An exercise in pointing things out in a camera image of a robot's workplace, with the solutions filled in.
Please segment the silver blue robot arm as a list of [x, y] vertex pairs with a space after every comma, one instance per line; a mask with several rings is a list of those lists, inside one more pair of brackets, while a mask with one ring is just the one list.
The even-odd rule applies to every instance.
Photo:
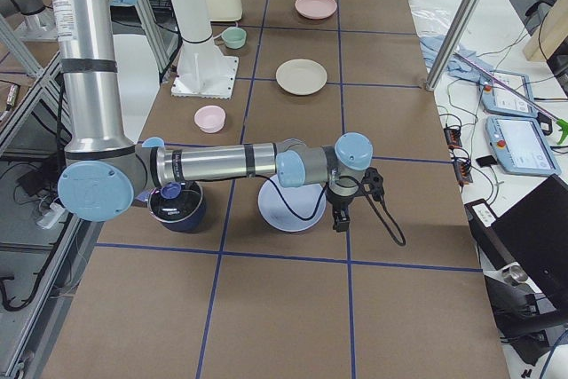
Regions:
[[173, 182], [218, 181], [273, 175], [284, 187], [322, 184], [334, 228], [348, 229], [348, 206], [364, 194], [373, 154], [356, 132], [333, 146], [281, 143], [169, 150], [143, 147], [124, 131], [114, 55], [112, 0], [52, 0], [72, 138], [58, 182], [66, 209], [91, 222], [121, 215], [145, 190]]

